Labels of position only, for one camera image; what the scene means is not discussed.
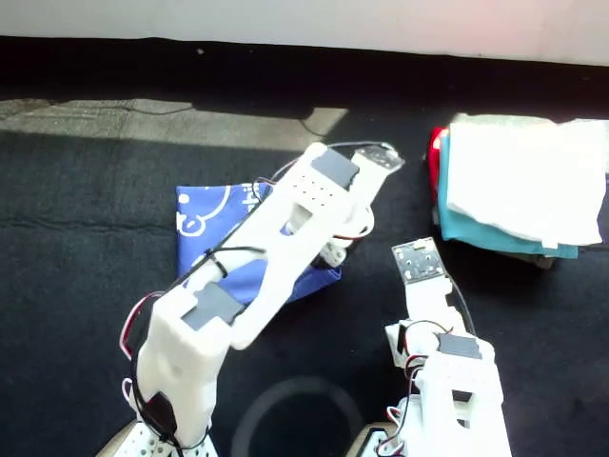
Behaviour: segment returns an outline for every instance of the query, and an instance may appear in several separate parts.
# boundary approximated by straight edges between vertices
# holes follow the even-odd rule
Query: teal cloth
[[[442,139],[440,154],[440,177],[438,179],[438,214],[442,228],[442,239],[460,240],[478,248],[517,252],[521,254],[543,254],[567,259],[578,258],[578,247],[559,245],[557,249],[544,248],[541,242],[528,241],[510,235],[498,228],[481,224],[469,216],[453,211],[446,205],[448,193],[448,163],[450,160],[450,138]]]

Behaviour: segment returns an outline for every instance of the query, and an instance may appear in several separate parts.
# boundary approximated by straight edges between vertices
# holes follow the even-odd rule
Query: metal bracket
[[[218,457],[209,435],[194,449],[184,450],[184,457]],[[114,453],[114,457],[178,457],[175,448],[162,443],[145,424],[138,422]]]

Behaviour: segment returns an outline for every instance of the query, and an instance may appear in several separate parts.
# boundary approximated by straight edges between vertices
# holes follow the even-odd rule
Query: folded cloth
[[[454,122],[446,205],[548,248],[599,243],[606,148],[601,121]]]
[[[449,209],[446,205],[448,190],[448,170],[450,161],[450,135],[442,139],[440,154],[440,175],[438,182],[438,213],[442,228],[442,239],[460,240],[478,248],[515,252],[524,254],[542,254],[555,257],[575,259],[578,247],[561,245],[558,248],[544,248],[541,242],[523,240],[505,233],[498,228],[481,224],[475,219]]]
[[[262,194],[266,184],[255,184]],[[176,189],[178,275],[186,273],[208,248],[214,248],[254,208],[258,200],[252,184]],[[247,305],[258,295],[266,261],[255,260],[237,268],[219,284],[240,303]],[[341,279],[341,268],[307,268],[294,285],[288,302],[302,298]]]

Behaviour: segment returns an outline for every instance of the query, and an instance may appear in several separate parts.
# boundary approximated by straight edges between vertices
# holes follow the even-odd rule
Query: white cloth
[[[474,119],[450,125],[450,209],[547,248],[601,242],[597,219],[608,145],[603,122]]]

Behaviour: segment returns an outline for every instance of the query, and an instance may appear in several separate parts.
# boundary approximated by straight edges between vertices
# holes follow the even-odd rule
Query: stack of clothes
[[[607,130],[518,116],[458,116],[428,151],[435,220],[444,240],[541,267],[600,243]]]

